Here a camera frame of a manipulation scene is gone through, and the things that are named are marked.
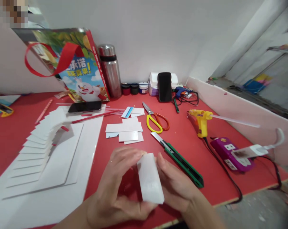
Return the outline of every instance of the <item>small jar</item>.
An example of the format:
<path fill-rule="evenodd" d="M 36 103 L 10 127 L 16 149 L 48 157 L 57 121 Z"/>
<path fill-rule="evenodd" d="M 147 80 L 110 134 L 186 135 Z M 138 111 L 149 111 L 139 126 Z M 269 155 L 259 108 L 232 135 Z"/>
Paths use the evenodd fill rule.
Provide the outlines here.
<path fill-rule="evenodd" d="M 141 82 L 139 85 L 140 94 L 146 94 L 148 92 L 148 83 Z"/>
<path fill-rule="evenodd" d="M 138 83 L 132 83 L 131 85 L 131 94 L 136 95 L 139 93 L 139 84 Z"/>
<path fill-rule="evenodd" d="M 130 85 L 122 85 L 123 95 L 130 95 Z"/>

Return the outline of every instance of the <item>power cord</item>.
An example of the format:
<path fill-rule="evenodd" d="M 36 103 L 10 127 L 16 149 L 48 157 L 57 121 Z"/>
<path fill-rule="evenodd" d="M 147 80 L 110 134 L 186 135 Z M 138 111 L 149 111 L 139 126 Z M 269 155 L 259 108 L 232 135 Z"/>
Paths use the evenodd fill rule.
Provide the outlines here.
<path fill-rule="evenodd" d="M 280 176 L 280 172 L 278 170 L 277 164 L 274 161 L 272 161 L 270 158 L 268 158 L 268 157 L 265 157 L 265 156 L 260 156 L 260 157 L 266 158 L 267 160 L 271 161 L 273 163 L 273 165 L 274 165 L 274 168 L 275 168 L 275 174 L 277 176 L 278 186 L 274 187 L 274 188 L 269 188 L 269 190 L 279 190 L 279 189 L 281 189 L 282 181 L 281 181 L 281 176 Z"/>
<path fill-rule="evenodd" d="M 234 180 L 232 179 L 232 177 L 230 176 L 229 172 L 227 171 L 226 167 L 223 165 L 223 163 L 221 162 L 221 160 L 215 155 L 215 153 L 213 152 L 213 150 L 211 149 L 208 140 L 206 137 L 203 138 L 205 141 L 205 144 L 207 145 L 209 151 L 212 153 L 212 155 L 215 157 L 215 159 L 218 161 L 218 163 L 221 165 L 221 167 L 224 169 L 224 171 L 226 172 L 227 176 L 229 177 L 229 179 L 231 180 L 231 182 L 234 184 L 234 186 L 236 187 L 236 189 L 238 190 L 238 194 L 239 194 L 239 198 L 236 201 L 231 202 L 230 204 L 237 204 L 239 202 L 242 201 L 243 199 L 243 193 L 240 190 L 240 188 L 238 187 L 238 185 L 234 182 Z"/>
<path fill-rule="evenodd" d="M 197 96 L 197 99 L 196 99 L 196 100 L 186 100 L 186 99 L 185 99 L 185 96 L 188 96 L 188 95 L 191 94 L 191 93 L 196 94 L 196 96 Z M 190 103 L 190 104 L 192 104 L 192 105 L 194 105 L 194 106 L 197 106 L 198 103 L 199 103 L 199 96 L 198 96 L 198 93 L 195 92 L 195 91 L 191 91 L 191 92 L 185 94 L 184 96 L 181 96 L 181 97 L 178 98 L 178 99 L 175 98 L 175 96 L 174 96 L 173 99 L 172 99 L 172 104 L 175 105 L 174 99 L 176 99 L 176 100 L 178 100 L 178 101 L 180 102 L 179 104 L 177 103 L 177 106 L 180 106 L 183 102 L 188 102 L 188 103 Z"/>

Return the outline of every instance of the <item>thermos cap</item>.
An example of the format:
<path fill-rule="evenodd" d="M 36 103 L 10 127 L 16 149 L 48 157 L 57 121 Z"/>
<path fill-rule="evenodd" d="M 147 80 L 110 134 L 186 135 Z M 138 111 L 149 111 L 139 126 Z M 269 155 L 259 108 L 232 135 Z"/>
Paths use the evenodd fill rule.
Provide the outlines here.
<path fill-rule="evenodd" d="M 98 46 L 100 56 L 115 56 L 115 49 L 113 45 L 102 44 Z"/>

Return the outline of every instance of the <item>scissors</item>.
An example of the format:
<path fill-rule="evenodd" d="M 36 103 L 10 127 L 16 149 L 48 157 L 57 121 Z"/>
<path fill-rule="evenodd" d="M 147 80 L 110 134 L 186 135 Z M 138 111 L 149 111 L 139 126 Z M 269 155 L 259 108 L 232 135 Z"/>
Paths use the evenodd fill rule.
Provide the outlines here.
<path fill-rule="evenodd" d="M 156 132 L 157 134 L 161 134 L 163 130 L 164 130 L 164 131 L 169 130 L 170 124 L 169 124 L 169 121 L 167 120 L 167 118 L 165 118 L 163 115 L 161 115 L 161 114 L 159 114 L 159 113 L 154 113 L 154 112 L 152 112 L 151 109 L 146 105 L 146 103 L 142 102 L 142 104 L 143 104 L 143 107 L 145 108 L 145 110 L 148 112 L 148 115 L 147 115 L 147 118 L 146 118 L 146 124 L 147 124 L 148 129 L 149 129 L 151 132 Z M 163 118 L 163 119 L 166 121 L 166 123 L 167 123 L 167 128 L 164 128 L 164 127 L 161 125 L 158 116 L 159 116 L 160 118 Z M 150 127 L 150 125 L 149 125 L 149 120 L 151 120 L 154 124 L 156 124 L 157 127 L 158 127 L 160 130 L 159 130 L 159 131 L 153 130 L 153 129 Z"/>

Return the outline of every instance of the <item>red pencil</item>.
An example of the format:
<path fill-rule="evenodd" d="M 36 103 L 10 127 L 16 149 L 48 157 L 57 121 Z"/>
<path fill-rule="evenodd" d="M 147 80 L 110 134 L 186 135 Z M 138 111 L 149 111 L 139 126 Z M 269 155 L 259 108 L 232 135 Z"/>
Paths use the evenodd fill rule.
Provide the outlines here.
<path fill-rule="evenodd" d="M 35 122 L 35 124 L 38 124 L 40 122 L 40 120 L 42 119 L 43 115 L 45 114 L 46 110 L 49 108 L 49 106 L 52 103 L 52 99 L 49 101 L 49 103 L 46 105 L 46 107 L 44 108 L 44 110 L 42 111 L 41 115 L 38 117 L 37 121 Z"/>
<path fill-rule="evenodd" d="M 91 117 L 88 117 L 88 118 L 84 118 L 84 119 L 79 119 L 79 120 L 76 120 L 76 121 L 73 121 L 72 123 L 78 123 L 80 121 L 84 121 L 84 120 L 88 120 L 88 119 L 91 119 L 91 118 L 96 118 L 96 117 L 100 117 L 100 116 L 103 116 L 103 115 L 108 115 L 108 114 L 112 114 L 112 113 L 115 113 L 115 112 L 118 112 L 119 110 L 114 110 L 114 111 L 109 111 L 109 112 L 106 112 L 106 113 L 102 113 L 102 114 L 98 114 L 98 115 L 94 115 L 94 116 L 91 116 Z"/>

